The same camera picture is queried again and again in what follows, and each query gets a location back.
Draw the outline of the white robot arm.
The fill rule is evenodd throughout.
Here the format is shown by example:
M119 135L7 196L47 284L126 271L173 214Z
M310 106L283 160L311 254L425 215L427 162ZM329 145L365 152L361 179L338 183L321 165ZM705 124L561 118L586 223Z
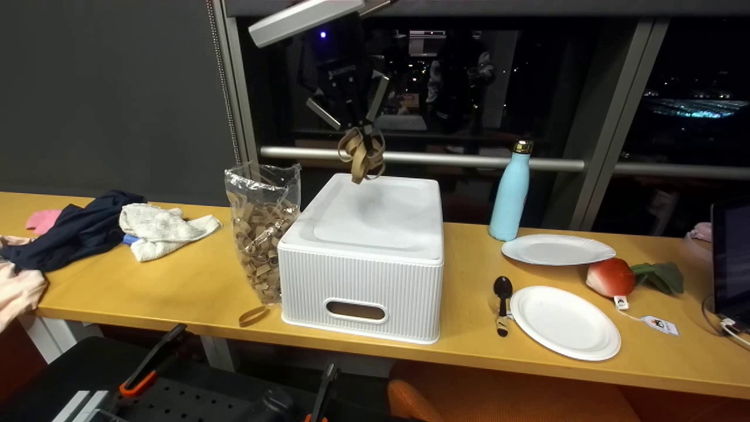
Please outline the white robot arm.
M248 26L256 47L300 36L317 77L307 107L333 128L378 120L390 77L375 71L361 45L361 17L392 0L299 0Z

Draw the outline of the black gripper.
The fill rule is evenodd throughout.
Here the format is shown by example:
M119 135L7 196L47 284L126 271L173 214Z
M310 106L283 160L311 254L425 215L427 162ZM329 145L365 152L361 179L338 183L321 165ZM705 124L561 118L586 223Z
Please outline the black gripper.
M321 23L306 33L300 59L300 85L310 92L306 106L331 128L378 120L390 74L375 67L358 19Z

